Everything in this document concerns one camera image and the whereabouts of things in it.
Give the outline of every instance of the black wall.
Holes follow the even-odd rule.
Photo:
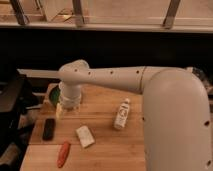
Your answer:
[[[213,34],[0,29],[0,57],[18,68],[196,66],[213,73]]]

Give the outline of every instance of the bottle cap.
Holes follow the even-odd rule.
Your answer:
[[[125,98],[124,102],[129,104],[130,103],[130,99],[129,98]]]

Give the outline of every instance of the wooden cutting board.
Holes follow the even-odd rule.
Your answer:
[[[141,96],[92,85],[84,85],[79,109],[67,111],[56,121],[52,141],[43,141],[42,133],[46,118],[55,117],[55,108],[48,94],[55,85],[49,86],[27,149],[22,171],[145,171]],[[131,100],[126,128],[117,131],[113,122],[119,105],[125,98]],[[87,125],[96,142],[83,149],[75,130]],[[68,159],[62,169],[56,165],[60,145],[69,141]]]

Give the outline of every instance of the white block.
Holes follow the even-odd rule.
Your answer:
[[[78,138],[80,139],[81,145],[83,148],[86,148],[95,143],[89,128],[87,126],[82,126],[76,130]]]

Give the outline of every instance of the red object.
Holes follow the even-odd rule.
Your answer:
[[[57,166],[58,168],[63,167],[64,163],[66,162],[66,159],[68,157],[70,151],[70,143],[68,141],[65,141],[58,154],[58,161],[57,161]]]

